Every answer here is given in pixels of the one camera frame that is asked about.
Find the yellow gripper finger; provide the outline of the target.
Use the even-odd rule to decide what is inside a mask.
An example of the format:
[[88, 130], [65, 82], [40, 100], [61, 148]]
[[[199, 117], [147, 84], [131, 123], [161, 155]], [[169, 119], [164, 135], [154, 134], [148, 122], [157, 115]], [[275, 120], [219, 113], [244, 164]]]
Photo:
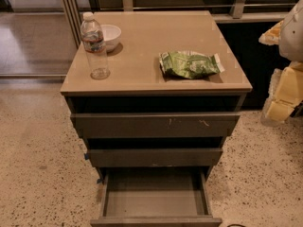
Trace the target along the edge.
[[283, 70], [275, 69], [265, 100], [262, 123], [284, 123], [303, 101], [303, 63], [292, 61]]
[[280, 30], [282, 24], [283, 24], [282, 21], [276, 23], [266, 32], [262, 33], [261, 36], [258, 38], [258, 41], [261, 44], [265, 44], [265, 45], [279, 45]]

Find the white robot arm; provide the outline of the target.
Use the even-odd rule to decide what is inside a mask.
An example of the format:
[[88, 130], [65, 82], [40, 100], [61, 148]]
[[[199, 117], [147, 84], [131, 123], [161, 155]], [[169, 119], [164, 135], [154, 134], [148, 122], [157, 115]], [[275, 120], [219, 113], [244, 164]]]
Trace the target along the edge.
[[277, 45], [279, 55], [290, 61], [271, 76], [261, 122], [266, 126], [284, 123], [303, 101], [303, 0], [286, 17], [263, 33], [261, 44]]

